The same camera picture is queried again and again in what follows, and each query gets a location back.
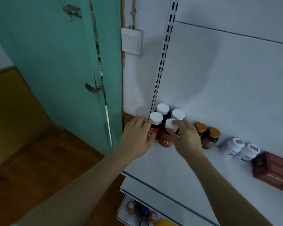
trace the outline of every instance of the person's left hand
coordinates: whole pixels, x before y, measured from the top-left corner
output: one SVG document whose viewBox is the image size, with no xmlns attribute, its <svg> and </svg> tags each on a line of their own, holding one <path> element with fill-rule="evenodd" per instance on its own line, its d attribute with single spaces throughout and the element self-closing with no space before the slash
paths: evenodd
<svg viewBox="0 0 283 226">
<path fill-rule="evenodd" d="M 145 119 L 145 117 L 136 117 L 127 123 L 117 147 L 117 150 L 124 153 L 131 161 L 144 155 L 154 143 L 155 134 L 147 139 L 152 120 L 145 121 Z"/>
</svg>

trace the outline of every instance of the hand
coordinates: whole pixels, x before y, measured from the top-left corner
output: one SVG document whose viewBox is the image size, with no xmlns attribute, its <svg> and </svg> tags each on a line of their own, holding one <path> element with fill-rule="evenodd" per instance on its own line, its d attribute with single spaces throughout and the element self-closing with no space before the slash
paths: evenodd
<svg viewBox="0 0 283 226">
<path fill-rule="evenodd" d="M 145 121 L 145 117 L 136 117 L 124 128 L 117 150 L 124 153 L 131 161 L 146 153 L 154 143 L 155 134 L 147 139 L 152 120 Z"/>
<path fill-rule="evenodd" d="M 174 120 L 172 122 L 176 124 L 180 131 L 180 136 L 174 132 L 173 129 L 167 128 L 167 132 L 170 134 L 177 152 L 184 158 L 202 156 L 202 146 L 200 136 L 196 131 L 194 125 L 191 125 L 185 120 Z"/>
</svg>

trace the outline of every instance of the door latch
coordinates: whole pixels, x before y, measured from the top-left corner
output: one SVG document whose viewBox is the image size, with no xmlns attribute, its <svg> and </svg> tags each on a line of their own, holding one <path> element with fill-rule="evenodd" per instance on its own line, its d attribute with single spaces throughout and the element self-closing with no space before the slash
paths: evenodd
<svg viewBox="0 0 283 226">
<path fill-rule="evenodd" d="M 89 84 L 85 83 L 85 87 L 88 91 L 90 91 L 91 93 L 94 93 L 95 95 L 100 94 L 101 86 L 94 88 L 94 87 L 90 86 Z"/>
<path fill-rule="evenodd" d="M 69 20 L 71 20 L 71 16 L 82 18 L 81 9 L 79 7 L 68 4 L 63 6 L 63 10 L 67 13 Z"/>
</svg>

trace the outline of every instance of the light switch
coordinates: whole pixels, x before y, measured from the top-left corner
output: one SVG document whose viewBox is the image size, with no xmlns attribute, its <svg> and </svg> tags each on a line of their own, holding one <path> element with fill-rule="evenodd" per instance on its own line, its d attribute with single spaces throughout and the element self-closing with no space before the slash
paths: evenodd
<svg viewBox="0 0 283 226">
<path fill-rule="evenodd" d="M 143 46 L 143 30 L 122 28 L 122 50 L 128 53 L 140 55 Z"/>
</svg>

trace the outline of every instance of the brown floor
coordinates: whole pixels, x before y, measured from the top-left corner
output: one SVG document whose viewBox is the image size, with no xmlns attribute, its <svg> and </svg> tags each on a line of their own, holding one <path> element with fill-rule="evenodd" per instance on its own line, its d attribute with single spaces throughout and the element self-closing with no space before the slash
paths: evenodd
<svg viewBox="0 0 283 226">
<path fill-rule="evenodd" d="M 103 157 L 71 133 L 51 128 L 0 166 L 0 226 L 16 222 Z M 111 184 L 85 226 L 123 226 L 117 220 L 123 181 L 119 175 Z"/>
</svg>

